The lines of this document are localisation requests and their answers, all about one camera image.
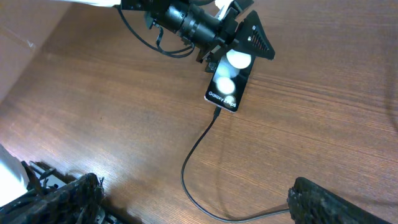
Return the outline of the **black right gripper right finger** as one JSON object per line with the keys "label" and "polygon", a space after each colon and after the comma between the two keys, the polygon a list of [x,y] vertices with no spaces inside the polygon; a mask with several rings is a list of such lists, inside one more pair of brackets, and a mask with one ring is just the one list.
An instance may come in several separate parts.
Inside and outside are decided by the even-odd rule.
{"label": "black right gripper right finger", "polygon": [[304,177],[296,178],[287,203],[295,223],[388,224]]}

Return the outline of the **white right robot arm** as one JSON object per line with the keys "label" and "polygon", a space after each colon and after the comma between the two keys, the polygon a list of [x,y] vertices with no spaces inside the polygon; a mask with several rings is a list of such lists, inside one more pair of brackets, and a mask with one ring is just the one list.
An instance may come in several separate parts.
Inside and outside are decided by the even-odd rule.
{"label": "white right robot arm", "polygon": [[[1,148],[1,223],[140,223],[104,204],[103,180],[94,173],[63,182],[54,168],[27,164]],[[295,223],[384,223],[385,221],[299,177],[287,208],[234,219],[244,223],[289,213]]]}

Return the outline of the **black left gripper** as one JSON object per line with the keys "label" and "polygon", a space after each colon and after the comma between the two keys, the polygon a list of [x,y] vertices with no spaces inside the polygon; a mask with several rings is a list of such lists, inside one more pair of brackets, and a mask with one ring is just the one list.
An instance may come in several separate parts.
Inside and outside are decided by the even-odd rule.
{"label": "black left gripper", "polygon": [[[231,48],[233,40],[233,49],[237,52],[268,60],[274,59],[275,50],[264,32],[256,11],[251,11],[239,25],[236,22],[236,18],[254,1],[219,1],[220,11],[215,16],[201,8],[211,3],[211,1],[187,0],[121,0],[121,11],[144,11],[147,28],[151,29],[155,26],[159,29],[155,46],[142,39],[129,25],[123,14],[121,14],[121,19],[138,40],[162,55],[185,58],[196,48],[200,49],[197,62],[206,61],[208,65],[205,71],[208,73],[216,70],[217,61],[223,52]],[[160,43],[164,29],[178,35],[186,47],[174,51],[162,49]]]}

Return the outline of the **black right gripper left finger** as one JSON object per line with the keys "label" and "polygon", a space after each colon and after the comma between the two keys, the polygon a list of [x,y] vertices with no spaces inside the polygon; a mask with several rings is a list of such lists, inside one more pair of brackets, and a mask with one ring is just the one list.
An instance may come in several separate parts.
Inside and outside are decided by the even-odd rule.
{"label": "black right gripper left finger", "polygon": [[1,224],[96,223],[103,179],[85,174],[63,187],[34,188],[1,207]]}

